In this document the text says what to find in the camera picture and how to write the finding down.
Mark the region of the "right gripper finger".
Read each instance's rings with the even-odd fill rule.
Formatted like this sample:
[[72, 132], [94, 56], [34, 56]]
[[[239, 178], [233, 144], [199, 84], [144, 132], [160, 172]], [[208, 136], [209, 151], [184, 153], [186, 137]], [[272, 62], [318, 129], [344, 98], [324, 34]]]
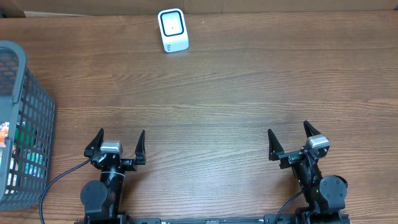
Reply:
[[271, 129], [267, 130], [267, 134], [269, 138], [269, 160], [277, 161], [280, 159], [279, 156], [284, 153], [284, 149]]
[[321, 134], [321, 132], [315, 129], [307, 120], [303, 122], [303, 126], [307, 138]]

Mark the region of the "orange tissue pack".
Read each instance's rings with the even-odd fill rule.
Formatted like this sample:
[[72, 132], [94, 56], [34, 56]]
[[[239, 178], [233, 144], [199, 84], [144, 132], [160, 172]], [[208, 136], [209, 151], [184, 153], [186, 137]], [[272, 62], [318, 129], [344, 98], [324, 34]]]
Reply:
[[8, 137], [10, 122], [0, 125], [0, 147], [6, 147], [5, 139]]

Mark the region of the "green lid jar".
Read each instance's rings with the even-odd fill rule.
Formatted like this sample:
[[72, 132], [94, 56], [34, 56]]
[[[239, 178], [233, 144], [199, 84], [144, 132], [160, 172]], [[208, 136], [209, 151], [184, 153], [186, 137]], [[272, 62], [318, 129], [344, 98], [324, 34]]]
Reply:
[[23, 121], [21, 123], [17, 123], [17, 128], [15, 131], [15, 139], [13, 144], [13, 150], [15, 151], [17, 148], [21, 148], [20, 143], [23, 142], [25, 146], [24, 149], [30, 149], [35, 145], [36, 139], [35, 135], [37, 131], [34, 128], [26, 125], [26, 122]]

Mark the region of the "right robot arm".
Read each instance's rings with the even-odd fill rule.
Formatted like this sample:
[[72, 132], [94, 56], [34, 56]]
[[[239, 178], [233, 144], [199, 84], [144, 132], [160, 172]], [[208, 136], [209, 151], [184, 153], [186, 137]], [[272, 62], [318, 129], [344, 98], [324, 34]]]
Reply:
[[[269, 160], [279, 161], [281, 169], [291, 168], [300, 185], [300, 191], [290, 198], [275, 215], [264, 216], [264, 223], [349, 223], [343, 215], [348, 183], [339, 175], [322, 176], [318, 161], [325, 157], [330, 140], [307, 120], [303, 122], [307, 140], [304, 146], [292, 152], [285, 152], [276, 135], [267, 130], [269, 138]], [[306, 207], [295, 209], [295, 213], [283, 216], [283, 211], [296, 198], [303, 195]]]

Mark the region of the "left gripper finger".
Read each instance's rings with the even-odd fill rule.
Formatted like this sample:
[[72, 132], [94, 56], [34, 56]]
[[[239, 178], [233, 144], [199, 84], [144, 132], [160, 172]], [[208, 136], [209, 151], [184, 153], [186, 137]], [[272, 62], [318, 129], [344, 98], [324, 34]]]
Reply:
[[86, 146], [84, 151], [85, 157], [93, 157], [94, 154], [100, 150], [104, 139], [104, 129], [101, 128], [95, 138]]
[[134, 160], [134, 163], [136, 165], [145, 165], [146, 164], [145, 136], [146, 136], [146, 131], [143, 130], [141, 132], [141, 135], [139, 137], [139, 140], [138, 140], [137, 146], [136, 146], [136, 150], [135, 150], [136, 158]]

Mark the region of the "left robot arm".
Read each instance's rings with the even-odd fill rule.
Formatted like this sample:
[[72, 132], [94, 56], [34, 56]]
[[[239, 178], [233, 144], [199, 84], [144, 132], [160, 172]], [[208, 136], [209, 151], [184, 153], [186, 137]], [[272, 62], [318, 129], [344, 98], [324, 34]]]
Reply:
[[135, 149], [135, 158], [122, 158], [120, 141], [105, 141], [104, 129], [100, 129], [87, 145], [84, 156], [101, 171], [99, 180], [85, 184], [80, 200], [85, 207], [84, 223], [132, 223], [127, 212], [120, 211], [126, 172], [135, 172], [146, 163], [146, 132], [141, 132]]

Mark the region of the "teal tissue pack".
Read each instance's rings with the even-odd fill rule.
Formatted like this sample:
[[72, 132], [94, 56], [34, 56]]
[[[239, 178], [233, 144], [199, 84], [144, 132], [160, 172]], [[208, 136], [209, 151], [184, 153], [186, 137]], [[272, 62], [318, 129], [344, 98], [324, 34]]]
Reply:
[[34, 177], [42, 177], [42, 169], [38, 166], [38, 164], [42, 165], [43, 156], [39, 153], [28, 150], [27, 160], [28, 162], [25, 164], [25, 173]]

